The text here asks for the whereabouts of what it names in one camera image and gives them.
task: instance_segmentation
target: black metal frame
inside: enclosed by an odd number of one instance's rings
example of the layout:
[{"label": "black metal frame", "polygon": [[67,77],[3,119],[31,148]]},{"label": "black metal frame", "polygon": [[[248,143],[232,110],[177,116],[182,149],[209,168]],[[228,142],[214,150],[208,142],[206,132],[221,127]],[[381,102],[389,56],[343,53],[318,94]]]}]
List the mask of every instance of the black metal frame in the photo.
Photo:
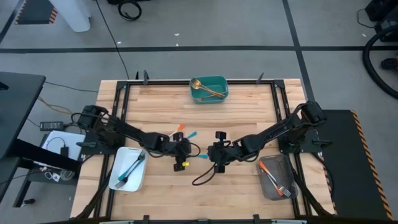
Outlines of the black metal frame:
[{"label": "black metal frame", "polygon": [[[124,92],[124,99],[123,99],[123,105],[122,105],[122,112],[121,112],[121,120],[125,121],[126,120],[126,114],[127,114],[127,105],[129,101],[129,93],[130,93],[130,88],[132,86],[141,86],[141,85],[186,85],[188,86],[190,81],[189,80],[148,80],[149,77],[146,77],[144,81],[142,80],[134,80],[134,81],[118,81],[116,84],[116,92],[114,96],[114,101],[113,101],[113,108],[112,108],[112,115],[116,116],[117,111],[118,111],[118,104],[119,104],[119,99],[120,99],[120,94],[121,90],[125,89]],[[271,87],[271,93],[272,93],[272,99],[274,102],[274,108],[275,108],[275,114],[277,116],[277,121],[282,120],[282,115],[280,113],[280,107],[279,107],[279,101],[278,101],[278,96],[277,96],[277,87],[280,89],[280,93],[282,95],[282,101],[284,104],[284,110],[286,115],[290,114],[289,110],[289,102],[287,100],[287,94],[286,94],[286,89],[285,89],[285,84],[283,80],[227,80],[229,85],[257,85],[257,84],[265,84],[265,85],[270,85]],[[304,176],[303,176],[303,170],[302,170],[302,164],[299,156],[299,152],[294,154],[295,157],[295,163],[296,163],[296,168],[297,168],[297,173],[298,176],[305,182]],[[106,173],[107,173],[107,168],[109,164],[109,155],[104,155],[104,162],[101,170],[101,177],[100,177],[100,182],[99,186],[103,183]],[[114,198],[114,190],[109,190],[109,195],[108,195],[108,201],[106,204],[106,217],[111,218],[112,214],[112,208],[113,208],[113,198]],[[303,195],[303,202],[304,202],[304,207],[305,207],[305,213],[307,215],[311,215],[311,206],[308,202],[308,200],[305,198]],[[300,209],[299,209],[299,203],[296,198],[292,199],[292,205],[293,205],[293,210],[294,210],[294,216],[297,218],[300,216]],[[99,200],[97,206],[95,207],[94,210],[94,217],[99,217],[100,214],[100,209],[101,209],[101,200]],[[261,222],[267,222],[269,223],[271,219],[260,219],[258,215],[253,215],[254,219],[250,220],[212,220],[212,223],[224,223],[224,222],[236,222],[236,223],[261,223]],[[143,220],[135,220],[137,223],[146,223],[148,221],[149,216],[144,216]],[[210,220],[156,220],[156,221],[151,221],[151,223],[208,223]]]}]

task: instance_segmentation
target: gray tray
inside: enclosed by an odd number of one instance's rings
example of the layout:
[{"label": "gray tray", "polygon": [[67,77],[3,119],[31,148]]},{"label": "gray tray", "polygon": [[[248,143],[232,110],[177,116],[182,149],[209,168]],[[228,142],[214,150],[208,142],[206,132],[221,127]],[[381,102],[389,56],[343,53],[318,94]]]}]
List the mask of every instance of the gray tray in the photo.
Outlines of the gray tray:
[{"label": "gray tray", "polygon": [[267,167],[269,172],[275,177],[279,184],[282,184],[287,190],[292,193],[291,196],[279,196],[272,182],[268,179],[267,174],[261,172],[259,164],[257,164],[257,171],[260,177],[262,193],[270,200],[283,200],[297,197],[297,187],[294,182],[292,169],[289,158],[283,154],[274,156],[265,156],[260,160]]}]

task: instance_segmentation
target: orange striped edge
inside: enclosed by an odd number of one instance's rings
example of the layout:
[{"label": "orange striped edge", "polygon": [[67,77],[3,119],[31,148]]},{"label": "orange striped edge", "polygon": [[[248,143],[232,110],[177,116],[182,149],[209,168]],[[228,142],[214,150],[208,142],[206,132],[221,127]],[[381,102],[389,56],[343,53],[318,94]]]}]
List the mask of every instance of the orange striped edge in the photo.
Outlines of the orange striped edge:
[{"label": "orange striped edge", "polygon": [[361,123],[359,123],[358,115],[353,110],[351,110],[351,112],[352,112],[352,114],[354,116],[356,127],[358,129],[358,134],[359,134],[359,136],[361,138],[363,149],[365,151],[365,155],[368,158],[369,166],[370,166],[370,168],[372,170],[374,181],[375,181],[375,183],[377,185],[377,188],[379,190],[380,198],[381,198],[381,200],[383,202],[384,209],[386,209],[387,217],[390,220],[393,220],[391,209],[390,209],[390,206],[388,205],[388,201],[387,201],[386,195],[385,195],[385,193],[383,191],[383,188],[381,187],[381,183],[380,183],[380,180],[379,180],[379,176],[377,174],[376,167],[373,164],[373,159],[372,159],[371,152],[369,151],[368,144],[366,143],[365,135],[363,134]]},{"label": "orange striped edge", "polygon": [[25,5],[26,5],[26,1],[24,1],[24,3],[23,3],[22,6],[21,6],[21,9],[19,10],[17,19],[15,19],[15,21],[14,21],[14,24],[15,24],[15,25],[18,25],[18,19],[20,18],[21,13],[22,13],[22,10],[24,10],[24,8],[25,8]]},{"label": "orange striped edge", "polygon": [[[323,156],[320,156],[319,157],[323,162],[325,161],[325,159],[323,158]],[[326,169],[326,167],[325,166],[322,166],[323,167],[323,171],[324,171],[324,173],[325,173],[325,177],[326,177],[326,182],[327,182],[327,184],[328,184],[328,188],[329,188],[329,194],[331,195],[331,183],[330,183],[330,179],[329,179],[329,175],[328,175],[328,170]],[[332,204],[333,204],[333,209],[335,210],[335,215],[337,215],[337,210],[336,210],[336,204],[335,204],[335,202],[333,201],[333,199],[332,199]]]},{"label": "orange striped edge", "polygon": [[53,8],[50,16],[50,24],[53,24],[55,22],[55,18],[57,18],[57,15],[58,15],[57,9]]}]

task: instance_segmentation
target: black mat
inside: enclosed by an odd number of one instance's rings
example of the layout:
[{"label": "black mat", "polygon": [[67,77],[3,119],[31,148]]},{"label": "black mat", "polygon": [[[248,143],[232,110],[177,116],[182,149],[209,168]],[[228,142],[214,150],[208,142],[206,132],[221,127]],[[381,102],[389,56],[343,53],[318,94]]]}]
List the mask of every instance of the black mat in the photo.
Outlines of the black mat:
[{"label": "black mat", "polygon": [[328,121],[318,129],[333,144],[323,151],[334,180],[332,201],[337,215],[392,220],[376,168],[354,111],[325,110]]},{"label": "black mat", "polygon": [[53,24],[56,17],[57,10],[49,0],[25,0],[15,24]]}]

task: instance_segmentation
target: fork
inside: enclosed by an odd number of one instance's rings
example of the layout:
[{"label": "fork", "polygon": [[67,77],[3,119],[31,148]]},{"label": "fork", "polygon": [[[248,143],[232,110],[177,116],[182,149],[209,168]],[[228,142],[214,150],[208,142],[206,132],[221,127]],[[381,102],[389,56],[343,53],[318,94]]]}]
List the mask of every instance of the fork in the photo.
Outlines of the fork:
[{"label": "fork", "polygon": [[276,181],[275,177],[268,171],[267,167],[264,165],[262,161],[259,161],[260,168],[268,174],[270,179],[273,181],[273,183],[276,184],[277,188],[284,194],[286,197],[289,197],[292,195],[289,190],[287,190],[283,185],[278,184],[278,181]]},{"label": "fork", "polygon": [[144,152],[144,151],[141,151],[141,153],[139,154],[137,160],[135,160],[134,163],[128,168],[128,170],[126,170],[125,173],[122,174],[122,175],[119,177],[119,180],[120,180],[120,179],[121,179],[121,180],[119,181],[119,183],[117,183],[117,184],[115,185],[115,187],[116,187],[117,189],[121,188],[124,184],[127,183],[127,181],[129,181],[129,176],[130,176],[130,174],[134,171],[134,169],[136,169],[136,167],[137,167],[139,164],[141,164],[142,161],[144,161],[144,159],[145,159],[145,152]]}]

